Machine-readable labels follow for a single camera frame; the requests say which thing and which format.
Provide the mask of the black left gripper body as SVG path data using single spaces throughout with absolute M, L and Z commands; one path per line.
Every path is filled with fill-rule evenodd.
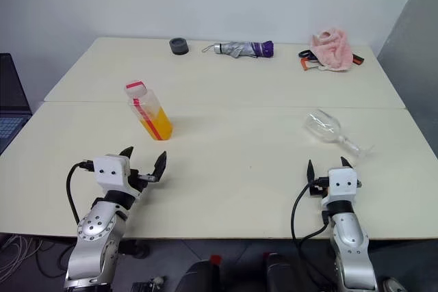
M 128 176 L 128 193 L 141 194 L 150 184 L 158 183 L 162 177 L 159 170 L 154 170 L 152 174 L 141 174 L 138 170 L 130 169 Z

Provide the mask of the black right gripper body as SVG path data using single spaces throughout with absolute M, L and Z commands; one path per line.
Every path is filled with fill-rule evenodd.
M 329 192 L 329 177 L 315 178 L 309 187 L 311 196 L 327 197 Z

